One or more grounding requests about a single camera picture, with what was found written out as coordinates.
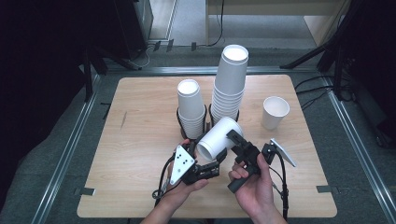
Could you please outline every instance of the metal stand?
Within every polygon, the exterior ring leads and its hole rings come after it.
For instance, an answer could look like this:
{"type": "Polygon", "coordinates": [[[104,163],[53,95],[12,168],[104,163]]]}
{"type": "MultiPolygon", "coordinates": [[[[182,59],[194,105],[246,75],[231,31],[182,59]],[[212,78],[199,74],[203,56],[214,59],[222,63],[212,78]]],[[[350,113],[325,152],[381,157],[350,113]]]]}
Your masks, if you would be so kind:
{"type": "Polygon", "coordinates": [[[335,62],[333,83],[334,93],[337,98],[341,100],[341,77],[345,46],[347,45],[347,41],[350,41],[350,34],[351,32],[353,32],[352,23],[354,21],[357,11],[361,8],[363,1],[364,0],[353,0],[350,3],[348,13],[344,17],[340,26],[337,28],[335,34],[326,43],[317,47],[316,49],[311,50],[310,52],[306,53],[304,56],[295,60],[292,63],[280,65],[279,68],[293,69],[301,63],[304,63],[309,59],[317,56],[318,54],[324,52],[317,64],[317,69],[319,72],[326,72],[335,62]]]}

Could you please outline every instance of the stack of paper cups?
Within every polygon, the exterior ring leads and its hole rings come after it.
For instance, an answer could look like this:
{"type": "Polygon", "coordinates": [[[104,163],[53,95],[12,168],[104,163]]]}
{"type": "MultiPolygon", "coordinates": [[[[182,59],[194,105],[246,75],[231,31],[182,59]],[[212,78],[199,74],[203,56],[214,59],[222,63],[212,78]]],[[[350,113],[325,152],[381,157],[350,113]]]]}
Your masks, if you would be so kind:
{"type": "Polygon", "coordinates": [[[223,117],[236,119],[245,90],[248,50],[229,45],[221,53],[210,113],[214,124],[223,117]]]}
{"type": "Polygon", "coordinates": [[[196,139],[203,133],[205,105],[200,87],[193,79],[182,80],[177,86],[180,124],[190,139],[196,139]]]}

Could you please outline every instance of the human hand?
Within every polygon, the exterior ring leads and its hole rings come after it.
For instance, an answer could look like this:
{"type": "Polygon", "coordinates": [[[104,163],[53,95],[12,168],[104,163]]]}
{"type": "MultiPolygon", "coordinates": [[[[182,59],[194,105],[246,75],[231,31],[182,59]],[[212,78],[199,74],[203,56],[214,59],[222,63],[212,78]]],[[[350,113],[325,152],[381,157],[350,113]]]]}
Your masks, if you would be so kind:
{"type": "MultiPolygon", "coordinates": [[[[275,207],[269,165],[261,153],[257,157],[257,163],[261,174],[253,175],[245,182],[235,193],[236,200],[254,223],[286,223],[275,207]]],[[[232,181],[248,177],[244,166],[243,162],[235,163],[233,170],[229,172],[232,181]]]]}
{"type": "MultiPolygon", "coordinates": [[[[168,178],[170,178],[170,175],[172,174],[172,169],[173,163],[168,166],[168,178]]],[[[161,199],[161,202],[165,201],[166,203],[169,203],[171,206],[174,206],[176,210],[187,200],[192,192],[198,189],[202,189],[208,183],[209,182],[207,179],[201,179],[187,186],[184,182],[179,180],[174,185],[168,185],[166,192],[161,199]]]]}
{"type": "MultiPolygon", "coordinates": [[[[188,144],[189,139],[184,140],[180,145],[188,144]]],[[[172,174],[173,163],[171,162],[168,166],[168,178],[172,174]]],[[[176,212],[176,210],[187,200],[190,194],[198,189],[203,188],[209,182],[207,179],[202,179],[195,182],[192,185],[186,185],[181,180],[177,181],[175,185],[168,185],[166,192],[161,198],[160,202],[154,209],[146,216],[141,223],[155,223],[155,224],[165,224],[176,212]]]]}

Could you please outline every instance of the cup rim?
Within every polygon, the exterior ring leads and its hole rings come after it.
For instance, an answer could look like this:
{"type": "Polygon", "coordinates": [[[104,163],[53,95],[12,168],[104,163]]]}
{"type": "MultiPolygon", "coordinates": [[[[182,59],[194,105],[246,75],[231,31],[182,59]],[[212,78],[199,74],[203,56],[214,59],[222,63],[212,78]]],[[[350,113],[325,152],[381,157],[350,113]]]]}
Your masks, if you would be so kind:
{"type": "Polygon", "coordinates": [[[203,113],[202,113],[198,118],[196,118],[196,119],[186,119],[186,118],[184,118],[184,117],[180,114],[180,110],[179,110],[179,109],[177,109],[177,114],[178,114],[178,116],[180,117],[181,120],[184,120],[184,121],[187,121],[187,122],[193,122],[193,121],[196,121],[196,120],[200,120],[200,119],[202,119],[202,118],[204,117],[204,115],[205,115],[205,106],[204,106],[203,113]]]}
{"type": "Polygon", "coordinates": [[[234,65],[246,63],[248,61],[248,50],[245,47],[241,46],[241,45],[228,45],[228,46],[226,46],[223,49],[223,51],[221,53],[221,58],[225,62],[230,63],[230,64],[234,64],[234,65]],[[232,59],[230,57],[230,54],[229,54],[230,50],[232,50],[232,49],[242,50],[245,53],[245,57],[243,59],[241,59],[241,60],[232,59]]]}
{"type": "Polygon", "coordinates": [[[235,93],[235,94],[228,94],[228,93],[225,93],[225,92],[223,92],[223,91],[221,91],[221,90],[218,89],[218,87],[216,86],[216,80],[215,80],[215,83],[213,84],[213,92],[218,93],[219,96],[220,96],[220,97],[223,97],[223,98],[227,98],[227,97],[231,97],[231,98],[234,98],[234,97],[241,97],[241,95],[244,95],[245,86],[244,86],[244,89],[242,89],[242,90],[241,90],[240,92],[238,92],[238,93],[235,93]]]}
{"type": "Polygon", "coordinates": [[[231,117],[236,117],[238,115],[238,112],[235,112],[234,114],[220,114],[220,112],[218,112],[216,109],[214,109],[211,112],[212,112],[213,118],[216,118],[216,119],[222,119],[224,117],[228,117],[231,119],[231,117]]]}
{"type": "Polygon", "coordinates": [[[193,97],[193,96],[195,96],[198,92],[200,92],[200,89],[201,89],[201,88],[200,88],[198,82],[195,81],[194,79],[191,79],[191,78],[183,79],[183,80],[181,80],[181,81],[178,83],[178,85],[177,85],[177,94],[178,94],[179,96],[181,96],[181,97],[193,97]],[[197,87],[197,89],[196,89],[194,92],[190,93],[190,94],[183,93],[183,92],[181,92],[180,89],[179,89],[179,87],[180,87],[180,85],[181,85],[182,83],[188,82],[188,81],[189,81],[189,82],[194,82],[194,83],[196,84],[196,87],[197,87]]]}
{"type": "Polygon", "coordinates": [[[230,97],[230,98],[222,97],[222,96],[220,96],[220,95],[218,95],[218,94],[216,94],[216,93],[214,93],[214,94],[212,95],[212,98],[214,98],[214,99],[216,99],[216,100],[219,100],[219,101],[222,101],[222,102],[224,102],[224,103],[239,102],[239,101],[242,100],[243,97],[244,97],[244,94],[241,94],[240,96],[235,97],[235,98],[231,98],[231,97],[230,97]]]}
{"type": "Polygon", "coordinates": [[[240,131],[240,133],[241,133],[241,136],[242,136],[242,137],[244,136],[244,132],[243,132],[241,126],[238,124],[238,122],[236,122],[234,119],[232,119],[232,118],[230,118],[230,117],[227,117],[227,116],[222,117],[219,121],[221,121],[222,119],[228,119],[228,120],[230,120],[231,122],[233,122],[233,123],[236,125],[236,127],[238,127],[238,129],[239,129],[239,131],[240,131]]]}
{"type": "Polygon", "coordinates": [[[213,97],[212,98],[212,104],[216,103],[216,105],[222,105],[225,107],[235,107],[235,106],[240,106],[242,103],[242,99],[240,100],[235,100],[235,101],[222,101],[219,98],[213,97]]]}
{"type": "Polygon", "coordinates": [[[276,118],[285,117],[285,116],[288,115],[289,112],[290,112],[290,105],[289,105],[289,103],[288,103],[285,99],[283,99],[282,97],[279,97],[279,96],[269,96],[269,97],[265,98],[264,102],[262,102],[262,107],[263,107],[263,109],[264,109],[268,114],[270,114],[271,116],[274,116],[274,117],[276,117],[276,118]],[[265,102],[267,102],[267,101],[269,101],[269,100],[272,100],[272,99],[278,99],[278,100],[280,100],[282,103],[284,103],[284,105],[287,106],[286,111],[284,111],[284,112],[281,113],[280,115],[274,114],[274,113],[270,113],[270,111],[268,111],[268,110],[265,108],[265,102]]]}
{"type": "Polygon", "coordinates": [[[199,154],[202,157],[204,157],[204,159],[206,159],[207,161],[213,161],[214,159],[212,158],[212,154],[210,153],[210,150],[207,149],[208,147],[210,147],[210,149],[212,149],[211,146],[207,142],[202,141],[202,139],[197,144],[197,149],[198,149],[199,154]],[[203,147],[205,149],[205,153],[202,152],[201,147],[203,147]]]}
{"type": "Polygon", "coordinates": [[[233,113],[237,113],[239,110],[239,106],[236,108],[232,108],[232,109],[224,109],[224,108],[217,107],[214,105],[211,108],[213,108],[214,111],[216,111],[218,113],[223,113],[223,114],[233,114],[233,113]]]}

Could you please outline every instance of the black wire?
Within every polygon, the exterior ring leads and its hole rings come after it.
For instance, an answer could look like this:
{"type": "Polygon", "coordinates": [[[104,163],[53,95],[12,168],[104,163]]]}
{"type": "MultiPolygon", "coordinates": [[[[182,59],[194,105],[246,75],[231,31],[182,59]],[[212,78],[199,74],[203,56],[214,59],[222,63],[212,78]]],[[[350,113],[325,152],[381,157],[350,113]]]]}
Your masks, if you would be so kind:
{"type": "Polygon", "coordinates": [[[177,188],[177,186],[178,186],[180,183],[181,183],[181,180],[178,181],[178,183],[177,183],[174,187],[172,187],[171,189],[167,190],[167,191],[163,194],[163,196],[165,196],[165,194],[167,194],[169,191],[172,191],[173,189],[177,188]]]}
{"type": "Polygon", "coordinates": [[[213,43],[213,44],[210,44],[210,45],[197,45],[197,47],[213,47],[213,46],[215,46],[215,45],[217,45],[219,43],[219,41],[222,38],[222,33],[223,33],[223,23],[222,23],[223,15],[224,15],[224,0],[221,1],[220,35],[219,35],[218,40],[215,43],[213,43]]]}
{"type": "Polygon", "coordinates": [[[272,171],[274,171],[274,172],[277,174],[277,176],[279,176],[279,178],[280,178],[281,181],[283,181],[282,176],[280,176],[280,174],[279,174],[276,170],[274,170],[274,168],[272,168],[272,167],[270,166],[270,169],[271,169],[272,171]]]}
{"type": "Polygon", "coordinates": [[[283,162],[282,155],[276,150],[276,155],[279,157],[280,165],[282,167],[282,201],[283,201],[283,218],[288,221],[288,210],[289,210],[289,190],[288,185],[286,183],[286,168],[285,162],[283,162]]]}
{"type": "Polygon", "coordinates": [[[318,90],[322,90],[322,89],[329,89],[329,88],[333,88],[334,86],[321,86],[321,87],[316,87],[310,90],[305,90],[305,91],[297,91],[296,94],[302,94],[302,93],[307,93],[307,92],[311,92],[311,91],[318,91],[318,90]]]}
{"type": "Polygon", "coordinates": [[[155,204],[154,206],[157,206],[157,204],[160,202],[161,197],[164,195],[162,187],[163,187],[163,176],[165,175],[166,168],[168,168],[169,163],[171,163],[175,159],[175,152],[173,153],[172,157],[169,158],[169,160],[165,163],[165,166],[163,167],[163,171],[161,172],[161,178],[160,178],[160,184],[158,186],[157,190],[154,190],[152,193],[152,196],[155,198],[155,204]]]}
{"type": "Polygon", "coordinates": [[[302,110],[307,109],[309,106],[311,106],[316,100],[320,99],[322,96],[324,96],[326,93],[330,92],[331,90],[326,90],[325,92],[323,92],[320,96],[306,102],[305,104],[303,104],[301,106],[302,110]]]}
{"type": "Polygon", "coordinates": [[[307,80],[301,81],[299,84],[297,84],[297,85],[294,87],[294,89],[297,90],[297,88],[298,88],[299,86],[301,86],[303,83],[308,82],[308,81],[311,81],[311,80],[314,80],[314,79],[317,79],[317,78],[321,78],[321,77],[333,77],[333,76],[311,77],[311,78],[309,78],[309,79],[307,79],[307,80]]]}

